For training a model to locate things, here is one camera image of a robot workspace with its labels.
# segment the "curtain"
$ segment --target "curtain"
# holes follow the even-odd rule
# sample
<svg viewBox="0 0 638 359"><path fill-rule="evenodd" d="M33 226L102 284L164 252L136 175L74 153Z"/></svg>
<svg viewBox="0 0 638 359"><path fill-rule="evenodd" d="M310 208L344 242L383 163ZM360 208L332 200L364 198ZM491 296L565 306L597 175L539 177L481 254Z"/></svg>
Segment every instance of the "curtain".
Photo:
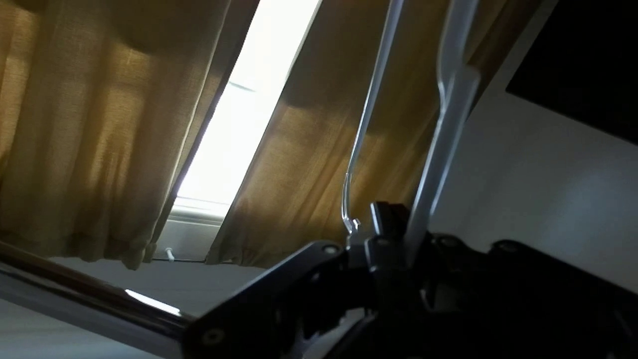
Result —
<svg viewBox="0 0 638 359"><path fill-rule="evenodd" d="M230 0L0 0L0 238L136 266L212 111Z"/></svg>
<svg viewBox="0 0 638 359"><path fill-rule="evenodd" d="M409 202L437 117L445 0L407 0L352 202ZM467 57L483 85L539 0L481 0ZM272 264L312 238L346 238L342 181L373 69L387 0L324 0L210 260Z"/></svg>

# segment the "black machine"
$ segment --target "black machine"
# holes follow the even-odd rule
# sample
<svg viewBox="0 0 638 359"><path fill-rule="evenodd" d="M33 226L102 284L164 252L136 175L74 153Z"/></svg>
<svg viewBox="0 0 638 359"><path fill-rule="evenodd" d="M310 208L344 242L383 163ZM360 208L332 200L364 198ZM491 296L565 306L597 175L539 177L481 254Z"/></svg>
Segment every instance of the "black machine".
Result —
<svg viewBox="0 0 638 359"><path fill-rule="evenodd" d="M429 234L413 266L407 208L373 202L375 232L316 240L186 328L186 356L304 356L350 308L326 356L638 356L638 296L517 240L479 252Z"/></svg>

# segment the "window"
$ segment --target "window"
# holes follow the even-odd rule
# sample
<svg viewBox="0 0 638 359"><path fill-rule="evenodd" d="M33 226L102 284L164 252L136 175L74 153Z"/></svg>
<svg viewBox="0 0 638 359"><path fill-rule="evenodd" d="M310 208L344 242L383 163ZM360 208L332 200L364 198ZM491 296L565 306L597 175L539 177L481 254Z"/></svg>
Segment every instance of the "window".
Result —
<svg viewBox="0 0 638 359"><path fill-rule="evenodd" d="M204 258L278 105L322 0L262 0L218 109L158 240L160 256Z"/></svg>

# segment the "beige curtain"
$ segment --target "beige curtain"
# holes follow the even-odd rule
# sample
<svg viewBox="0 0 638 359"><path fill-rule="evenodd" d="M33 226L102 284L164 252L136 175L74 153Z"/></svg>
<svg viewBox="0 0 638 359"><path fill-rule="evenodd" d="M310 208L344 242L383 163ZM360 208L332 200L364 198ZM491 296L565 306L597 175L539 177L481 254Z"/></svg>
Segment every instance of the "beige curtain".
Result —
<svg viewBox="0 0 638 359"><path fill-rule="evenodd" d="M212 57L228 5L0 0L3 240L152 254L224 77Z"/></svg>
<svg viewBox="0 0 638 359"><path fill-rule="evenodd" d="M409 202L437 117L445 0L409 0L356 173L354 210ZM491 79L539 0L481 0L469 61ZM272 264L312 238L346 238L340 191L387 0L324 0L298 67L210 260Z"/></svg>

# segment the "white wall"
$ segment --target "white wall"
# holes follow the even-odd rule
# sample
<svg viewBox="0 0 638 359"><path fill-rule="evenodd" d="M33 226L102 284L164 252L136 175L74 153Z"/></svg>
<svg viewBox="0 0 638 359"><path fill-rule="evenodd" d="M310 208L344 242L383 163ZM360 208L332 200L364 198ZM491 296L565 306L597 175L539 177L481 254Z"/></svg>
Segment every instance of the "white wall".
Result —
<svg viewBox="0 0 638 359"><path fill-rule="evenodd" d="M254 278L262 268L234 264L170 262L156 260L140 270L128 270L118 260L84 262L60 258L64 264L88 274L128 286L154 298L176 304L188 312L202 314L236 288ZM86 359L86 356L154 356L134 346L94 334L80 326L56 320L0 300L0 356L3 359Z"/></svg>
<svg viewBox="0 0 638 359"><path fill-rule="evenodd" d="M519 238L638 292L638 147L507 93L523 41L469 119L433 228Z"/></svg>

